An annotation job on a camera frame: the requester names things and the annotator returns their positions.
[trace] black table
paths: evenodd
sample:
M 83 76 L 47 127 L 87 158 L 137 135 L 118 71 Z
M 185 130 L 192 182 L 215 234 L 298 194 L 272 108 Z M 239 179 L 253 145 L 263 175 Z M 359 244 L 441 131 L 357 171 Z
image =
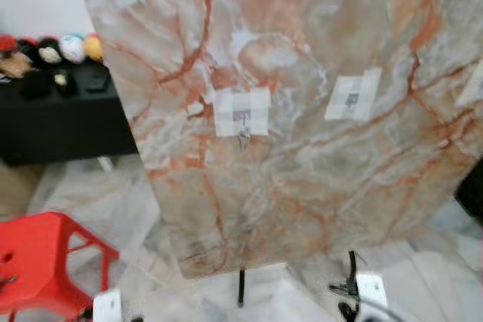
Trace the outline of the black table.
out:
M 85 90 L 94 74 L 109 70 L 95 62 L 62 67 L 78 85 L 69 98 L 54 84 L 50 95 L 34 100 L 20 95 L 22 80 L 0 84 L 0 159 L 14 166 L 136 153 L 110 77 L 104 92 Z

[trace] red plastic stool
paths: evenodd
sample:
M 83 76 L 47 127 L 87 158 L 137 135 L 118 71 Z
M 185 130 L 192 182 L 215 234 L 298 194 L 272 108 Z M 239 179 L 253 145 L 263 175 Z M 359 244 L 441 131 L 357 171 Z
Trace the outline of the red plastic stool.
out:
M 76 235 L 85 244 L 69 249 Z M 66 270 L 67 255 L 96 246 L 103 252 L 101 290 L 109 283 L 109 261 L 119 253 L 61 213 L 43 213 L 0 223 L 0 314 L 43 308 L 68 320 L 92 307 L 92 298 L 77 288 Z

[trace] marble floor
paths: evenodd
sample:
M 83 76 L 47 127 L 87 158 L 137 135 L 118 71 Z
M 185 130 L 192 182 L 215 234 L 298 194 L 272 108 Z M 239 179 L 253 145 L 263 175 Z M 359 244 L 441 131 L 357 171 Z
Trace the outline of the marble floor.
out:
M 110 277 L 121 289 L 126 320 L 141 314 L 147 322 L 343 321 L 337 310 L 341 297 L 328 284 L 348 275 L 346 254 L 247 271 L 243 308 L 236 305 L 236 273 L 184 279 L 137 155 L 119 158 L 110 173 L 96 160 L 48 166 L 28 213 L 47 210 L 69 214 L 121 251 Z M 382 275 L 389 307 L 404 321 L 418 322 L 481 320 L 481 256 L 481 229 L 453 201 L 417 238 L 357 251 L 358 270 Z M 99 270 L 95 250 L 69 260 L 71 278 L 87 293 L 97 292 Z M 17 320 L 61 319 L 26 311 Z

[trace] black metal stand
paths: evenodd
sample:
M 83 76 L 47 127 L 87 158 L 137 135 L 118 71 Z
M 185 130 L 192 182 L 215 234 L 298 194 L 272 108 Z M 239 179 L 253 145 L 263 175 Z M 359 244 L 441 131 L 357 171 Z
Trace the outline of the black metal stand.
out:
M 238 280 L 238 306 L 243 307 L 243 297 L 245 294 L 245 270 L 240 269 L 240 279 Z

